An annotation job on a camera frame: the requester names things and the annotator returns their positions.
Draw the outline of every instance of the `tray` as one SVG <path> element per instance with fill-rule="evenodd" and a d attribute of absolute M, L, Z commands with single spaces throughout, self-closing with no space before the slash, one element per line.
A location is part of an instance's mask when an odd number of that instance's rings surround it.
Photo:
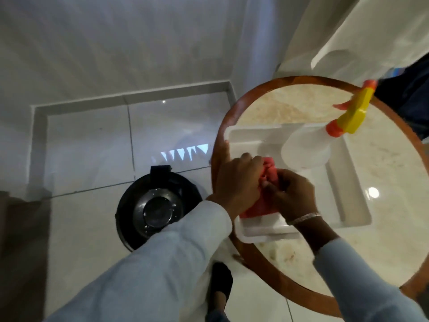
<path fill-rule="evenodd" d="M 277 168 L 287 168 L 280 155 L 282 145 L 296 129 L 320 128 L 324 124 L 277 124 L 259 126 L 230 126 L 224 138 L 229 140 L 231 157 L 244 152 L 252 156 L 272 157 Z M 368 197 L 359 178 L 347 146 L 347 136 L 331 144 L 328 163 L 297 172 L 315 186 L 316 203 L 320 214 L 334 229 L 362 228 L 372 223 Z M 261 243 L 280 239 L 298 238 L 295 227 L 286 224 L 277 212 L 254 218 L 236 218 L 235 233 L 243 243 Z"/>

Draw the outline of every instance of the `wooden table edge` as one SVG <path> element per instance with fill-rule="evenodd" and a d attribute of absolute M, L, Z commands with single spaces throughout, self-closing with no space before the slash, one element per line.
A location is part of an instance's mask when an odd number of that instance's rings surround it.
<path fill-rule="evenodd" d="M 223 133 L 230 125 L 235 125 L 244 113 L 244 111 L 258 98 L 269 91 L 278 89 L 284 86 L 313 84 L 335 87 L 356 93 L 360 90 L 359 87 L 349 84 L 347 82 L 317 76 L 292 76 L 285 78 L 278 78 L 261 84 L 244 94 L 238 101 L 231 107 L 222 120 L 221 126 L 217 132 L 216 141 L 213 147 L 212 155 L 212 187 L 215 191 L 215 183 L 217 172 L 221 164 L 219 156 L 219 148 L 223 143 Z M 425 154 L 423 144 L 413 130 L 396 114 L 389 106 L 381 102 L 376 97 L 371 100 L 372 105 L 381 110 L 389 119 L 391 119 L 406 135 L 408 140 L 419 153 L 422 162 L 429 175 L 429 158 Z M 235 233 L 232 232 L 230 239 L 234 246 L 243 257 L 246 264 L 253 270 L 262 280 L 264 280 L 276 292 L 291 300 L 298 305 L 311 309 L 315 312 L 341 317 L 338 304 L 335 298 L 327 295 L 314 292 L 307 289 L 300 284 L 293 281 L 291 278 L 280 272 L 273 264 L 264 257 L 264 255 L 256 248 L 254 244 L 245 244 L 237 239 Z M 421 293 L 426 284 L 429 282 L 429 255 L 426 256 L 425 261 L 420 269 L 400 287 L 401 291 L 412 299 L 416 299 L 417 295 Z"/>

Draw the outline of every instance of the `sleeve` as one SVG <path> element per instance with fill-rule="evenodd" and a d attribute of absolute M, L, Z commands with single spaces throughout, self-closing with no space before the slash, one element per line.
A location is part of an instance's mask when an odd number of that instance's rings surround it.
<path fill-rule="evenodd" d="M 346 322 L 427 322 L 417 303 L 385 282 L 341 238 L 319 250 L 314 267 L 337 300 Z"/>
<path fill-rule="evenodd" d="M 225 209 L 203 201 L 83 288 L 46 321 L 177 321 L 184 301 L 231 231 Z"/>

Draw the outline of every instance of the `cleaning cloth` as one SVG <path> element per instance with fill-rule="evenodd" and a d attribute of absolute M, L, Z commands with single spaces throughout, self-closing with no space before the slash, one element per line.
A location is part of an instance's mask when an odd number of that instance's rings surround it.
<path fill-rule="evenodd" d="M 277 169 L 275 167 L 274 159 L 271 157 L 264 157 L 264 168 L 262 170 L 261 176 L 259 177 L 259 185 L 263 181 L 271 182 L 278 187 Z M 253 206 L 242 213 L 240 218 L 252 218 L 277 212 L 277 210 L 271 207 L 269 195 L 266 194 L 266 191 L 264 191 L 261 186 L 259 186 L 259 192 L 261 194 L 259 199 Z"/>

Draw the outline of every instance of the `white bottle body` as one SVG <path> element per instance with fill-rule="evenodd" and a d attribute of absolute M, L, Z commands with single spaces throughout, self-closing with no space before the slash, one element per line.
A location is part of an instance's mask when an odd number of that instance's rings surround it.
<path fill-rule="evenodd" d="M 325 127 L 302 127 L 293 132 L 282 147 L 284 163 L 293 171 L 324 165 L 331 156 L 330 144 L 336 138 Z"/>

